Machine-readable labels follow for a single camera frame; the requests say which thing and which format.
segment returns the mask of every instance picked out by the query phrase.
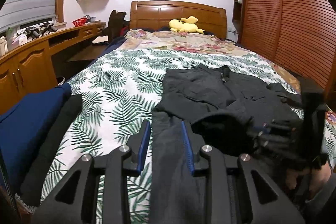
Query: plastic bottle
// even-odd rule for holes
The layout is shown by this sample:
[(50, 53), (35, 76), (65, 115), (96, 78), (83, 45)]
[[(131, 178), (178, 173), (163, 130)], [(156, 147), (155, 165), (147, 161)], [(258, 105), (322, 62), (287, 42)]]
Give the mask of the plastic bottle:
[(8, 27), (8, 29), (6, 31), (6, 40), (7, 40), (8, 51), (11, 51), (14, 47), (12, 45), (12, 43), (13, 43), (13, 30), (10, 27)]

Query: sliding wardrobe door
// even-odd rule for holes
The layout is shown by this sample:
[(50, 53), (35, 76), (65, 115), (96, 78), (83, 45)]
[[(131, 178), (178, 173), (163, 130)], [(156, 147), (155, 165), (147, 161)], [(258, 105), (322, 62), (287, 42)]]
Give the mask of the sliding wardrobe door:
[(240, 43), (272, 60), (280, 32), (281, 0), (244, 0)]
[(328, 0), (282, 0), (275, 63), (313, 78), (328, 94), (335, 46), (336, 14)]

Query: wooden chair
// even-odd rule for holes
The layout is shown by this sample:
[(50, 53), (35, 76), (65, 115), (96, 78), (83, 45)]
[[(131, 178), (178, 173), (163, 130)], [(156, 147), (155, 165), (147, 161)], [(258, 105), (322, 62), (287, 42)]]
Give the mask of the wooden chair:
[(100, 36), (103, 37), (107, 35), (109, 37), (109, 42), (118, 37), (123, 27), (125, 15), (126, 12), (117, 12), (116, 10), (113, 10), (109, 18), (108, 26), (101, 31)]

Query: human hand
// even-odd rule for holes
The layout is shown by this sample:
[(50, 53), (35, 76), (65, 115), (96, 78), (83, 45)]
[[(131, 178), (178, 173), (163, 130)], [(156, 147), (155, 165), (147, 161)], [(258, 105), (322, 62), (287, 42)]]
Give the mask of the human hand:
[[(290, 190), (295, 189), (298, 176), (307, 175), (309, 173), (310, 173), (309, 168), (306, 168), (302, 171), (287, 169), (287, 176), (286, 176), (287, 187)], [(310, 192), (309, 199), (314, 198), (314, 196), (322, 189), (323, 185), (329, 180), (330, 176), (331, 176), (331, 168), (328, 163), (323, 165), (321, 169), (312, 170), (311, 182), (309, 186), (309, 192)]]

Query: bed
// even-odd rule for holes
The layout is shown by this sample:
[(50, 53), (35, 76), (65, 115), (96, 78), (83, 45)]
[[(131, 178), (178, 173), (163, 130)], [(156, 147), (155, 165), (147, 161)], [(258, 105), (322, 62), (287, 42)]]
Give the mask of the bed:
[[(142, 29), (156, 30), (166, 26), (170, 19), (190, 15), (199, 19), (197, 24), (200, 28), (215, 35), (181, 35), (169, 31), (152, 33)], [(160, 101), (161, 80), (168, 68), (189, 69), (200, 63), (216, 68), (227, 64), (234, 72), (254, 75), (267, 83), (280, 82), (291, 93), (299, 91), (297, 80), (284, 69), (233, 42), (223, 40), (226, 37), (226, 12), (222, 8), (181, 1), (134, 1), (130, 28), (121, 47), (98, 58), (69, 81), (72, 94), (83, 95), (83, 111), (63, 137), (44, 181), (42, 202), (82, 154), (107, 154), (125, 144), (128, 136), (139, 130), (143, 119), (151, 120), (151, 110)], [(196, 40), (202, 43), (204, 39), (208, 42), (190, 50), (169, 46), (172, 39), (184, 44)], [(293, 110), (303, 117), (301, 110)], [(334, 166), (336, 121), (333, 112), (329, 111), (326, 115), (324, 149)], [(151, 153), (150, 143), (141, 176), (128, 179), (132, 223), (146, 223), (148, 220)], [(101, 223), (103, 187), (102, 176), (97, 223)]]

